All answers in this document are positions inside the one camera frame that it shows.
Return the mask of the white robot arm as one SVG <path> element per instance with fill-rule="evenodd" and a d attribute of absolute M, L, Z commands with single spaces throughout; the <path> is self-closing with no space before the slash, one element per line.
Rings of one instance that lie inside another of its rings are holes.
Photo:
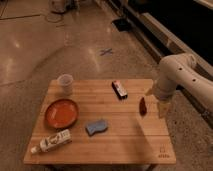
<path fill-rule="evenodd" d="M 188 90 L 209 112 L 213 112 L 213 81 L 195 71 L 197 59 L 189 53 L 163 57 L 159 62 L 159 75 L 152 86 L 158 100 L 159 117 L 166 116 L 170 99 L 178 85 Z"/>

